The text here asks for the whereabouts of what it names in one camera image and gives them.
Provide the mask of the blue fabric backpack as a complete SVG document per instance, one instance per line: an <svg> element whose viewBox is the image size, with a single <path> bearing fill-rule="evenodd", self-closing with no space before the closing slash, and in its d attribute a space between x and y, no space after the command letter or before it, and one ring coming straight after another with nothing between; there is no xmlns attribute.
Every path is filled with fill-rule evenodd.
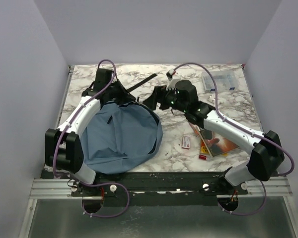
<svg viewBox="0 0 298 238"><path fill-rule="evenodd" d="M162 138L158 115L136 99L106 101L81 136L84 162L99 173L124 173L154 157Z"/></svg>

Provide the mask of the dark red paperback book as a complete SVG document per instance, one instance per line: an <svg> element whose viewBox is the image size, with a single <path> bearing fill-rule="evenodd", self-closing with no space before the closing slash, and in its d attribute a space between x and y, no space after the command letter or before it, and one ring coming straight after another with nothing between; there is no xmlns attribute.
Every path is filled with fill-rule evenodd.
<svg viewBox="0 0 298 238"><path fill-rule="evenodd" d="M200 129L197 125L189 123L196 135L200 138L200 159L209 160L219 155L227 155L239 146L210 130Z"/></svg>

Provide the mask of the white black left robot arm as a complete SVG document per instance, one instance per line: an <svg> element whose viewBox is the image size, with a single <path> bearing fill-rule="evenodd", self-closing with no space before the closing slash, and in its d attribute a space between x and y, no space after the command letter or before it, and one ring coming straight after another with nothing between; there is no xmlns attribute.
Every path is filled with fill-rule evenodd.
<svg viewBox="0 0 298 238"><path fill-rule="evenodd" d="M100 191L100 183L95 180L96 172L85 162L81 136L91 119L109 102L121 102L132 96L116 78L116 71L100 68L94 82L82 92L81 100L68 119L56 129L45 133L45 165L69 173L83 184L83 190L90 196Z"/></svg>

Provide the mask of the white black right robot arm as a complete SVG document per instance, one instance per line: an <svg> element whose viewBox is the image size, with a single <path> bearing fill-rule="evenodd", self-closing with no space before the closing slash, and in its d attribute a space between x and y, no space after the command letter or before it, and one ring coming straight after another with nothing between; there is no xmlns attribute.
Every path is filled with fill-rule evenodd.
<svg viewBox="0 0 298 238"><path fill-rule="evenodd" d="M151 110L160 104L161 110L181 111L190 123L220 134L249 154L249 161L225 171L218 183L224 194L232 193L237 185L249 180L268 181L285 159L278 134L273 131L264 134L219 116L215 107L199 100L196 87L189 80L178 81L173 89L156 86L143 104Z"/></svg>

